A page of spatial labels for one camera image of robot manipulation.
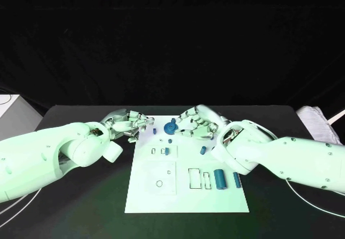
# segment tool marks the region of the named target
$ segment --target small blue part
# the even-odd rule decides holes
[[[177,129],[178,129],[177,119],[172,118],[172,121],[171,121],[170,123],[167,123],[167,125],[165,125],[165,132],[167,132],[170,135],[174,135]]]
[[[214,178],[216,178],[217,189],[220,189],[220,190],[227,189],[227,183],[226,183],[226,177],[224,177],[223,169],[216,169]]]
[[[234,172],[234,179],[236,179],[236,187],[242,188],[243,186],[242,186],[242,182],[240,182],[240,175],[237,172]]]
[[[203,155],[206,155],[206,152],[207,152],[207,147],[203,146],[203,147],[201,147],[201,152],[200,152],[200,153],[201,153]]]

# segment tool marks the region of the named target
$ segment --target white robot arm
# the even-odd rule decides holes
[[[203,109],[204,118],[216,122],[217,113]],[[211,154],[240,174],[262,164],[282,179],[345,193],[345,146],[295,137],[279,139],[249,120],[223,124],[220,129]]]
[[[12,200],[57,181],[74,168],[100,158],[115,162],[123,148],[112,141],[123,135],[139,139],[139,127],[155,119],[126,109],[102,122],[71,123],[9,138],[0,142],[0,202]]]

